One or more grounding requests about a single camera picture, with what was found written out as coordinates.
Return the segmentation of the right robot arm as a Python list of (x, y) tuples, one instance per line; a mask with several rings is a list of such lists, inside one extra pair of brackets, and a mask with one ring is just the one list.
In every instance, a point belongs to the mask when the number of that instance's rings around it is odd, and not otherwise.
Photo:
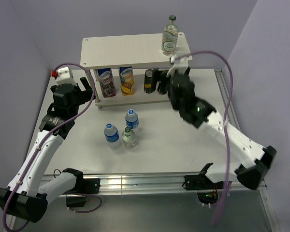
[(238, 181), (250, 190), (256, 190), (269, 171), (276, 150), (264, 147), (242, 134), (209, 102), (195, 95), (195, 85), (189, 79), (189, 71), (176, 71), (168, 75), (167, 70), (154, 70), (153, 83), (158, 82), (158, 90), (167, 93), (172, 108), (180, 117), (196, 129), (202, 130), (224, 145), (227, 156), (235, 155), (237, 162), (226, 165), (213, 162), (206, 164), (198, 174), (185, 176), (187, 190), (205, 190), (212, 187), (223, 188), (228, 182)]

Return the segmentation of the green-cap glass bottle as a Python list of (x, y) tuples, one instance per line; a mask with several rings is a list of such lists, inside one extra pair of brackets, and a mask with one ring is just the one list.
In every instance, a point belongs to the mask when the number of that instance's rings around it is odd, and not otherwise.
[(125, 147), (133, 148), (136, 145), (136, 135), (133, 129), (126, 127), (122, 133), (122, 140)]
[(172, 54), (176, 49), (179, 29), (175, 22), (176, 16), (169, 16), (169, 23), (164, 27), (162, 33), (161, 50), (165, 55)]

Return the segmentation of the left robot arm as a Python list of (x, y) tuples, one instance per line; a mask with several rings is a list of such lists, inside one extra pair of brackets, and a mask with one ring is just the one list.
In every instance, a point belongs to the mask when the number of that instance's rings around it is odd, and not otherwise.
[(90, 105), (95, 98), (87, 79), (82, 77), (80, 81), (84, 90), (72, 78), (51, 87), (53, 102), (41, 121), (34, 147), (12, 181), (0, 188), (3, 221), (7, 215), (12, 215), (27, 222), (38, 222), (58, 196), (85, 189), (83, 173), (72, 168), (63, 170), (47, 184), (40, 184), (55, 152), (82, 114), (80, 105)]

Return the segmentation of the black Schweppes can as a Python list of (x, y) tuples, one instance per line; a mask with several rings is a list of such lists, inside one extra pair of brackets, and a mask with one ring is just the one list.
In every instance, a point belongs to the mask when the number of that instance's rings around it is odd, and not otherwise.
[(159, 94), (164, 95), (167, 93), (167, 84), (165, 82), (159, 82), (157, 87), (157, 91)]
[(147, 94), (150, 94), (153, 92), (153, 89), (152, 89), (153, 73), (154, 73), (154, 71), (152, 69), (148, 69), (145, 72), (144, 92)]

